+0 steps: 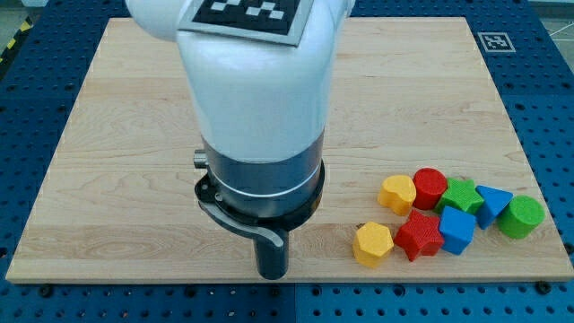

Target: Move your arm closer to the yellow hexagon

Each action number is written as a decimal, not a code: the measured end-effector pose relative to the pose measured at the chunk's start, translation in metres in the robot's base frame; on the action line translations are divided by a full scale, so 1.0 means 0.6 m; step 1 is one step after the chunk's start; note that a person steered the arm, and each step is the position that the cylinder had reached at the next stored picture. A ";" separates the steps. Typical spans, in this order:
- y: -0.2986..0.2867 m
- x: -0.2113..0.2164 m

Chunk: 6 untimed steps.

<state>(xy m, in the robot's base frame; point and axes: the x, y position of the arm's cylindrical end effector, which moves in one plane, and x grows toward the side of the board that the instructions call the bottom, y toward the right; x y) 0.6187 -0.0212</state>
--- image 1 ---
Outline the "black end effector mount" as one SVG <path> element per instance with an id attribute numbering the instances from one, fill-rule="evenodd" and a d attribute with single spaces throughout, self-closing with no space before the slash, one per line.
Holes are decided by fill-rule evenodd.
<path id="1" fill-rule="evenodd" d="M 277 217 L 255 217 L 227 205 L 208 174 L 196 182 L 195 193 L 200 208 L 222 228 L 272 248 L 285 248 L 289 232 L 304 224 L 320 204 L 325 182 L 323 162 L 319 163 L 315 173 L 318 183 L 309 199 L 293 211 Z"/>

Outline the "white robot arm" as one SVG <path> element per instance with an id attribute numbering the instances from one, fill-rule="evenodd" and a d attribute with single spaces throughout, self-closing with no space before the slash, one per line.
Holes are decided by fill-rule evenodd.
<path id="1" fill-rule="evenodd" d="M 258 273 L 288 268 L 289 233 L 315 212 L 336 47 L 350 0 L 126 0 L 177 44 L 203 146 L 202 210 L 254 243 Z"/>

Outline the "black white fiducial tag on arm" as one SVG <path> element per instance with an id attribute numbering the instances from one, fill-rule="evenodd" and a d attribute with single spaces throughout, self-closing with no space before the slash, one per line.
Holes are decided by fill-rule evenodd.
<path id="1" fill-rule="evenodd" d="M 297 47 L 312 5 L 312 0 L 197 0 L 178 29 Z"/>

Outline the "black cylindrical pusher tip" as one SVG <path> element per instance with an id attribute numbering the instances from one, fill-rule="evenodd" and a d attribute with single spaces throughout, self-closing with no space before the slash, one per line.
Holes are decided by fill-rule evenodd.
<path id="1" fill-rule="evenodd" d="M 288 270 L 289 233 L 275 230 L 272 234 L 254 239 L 257 271 L 267 280 L 282 278 Z"/>

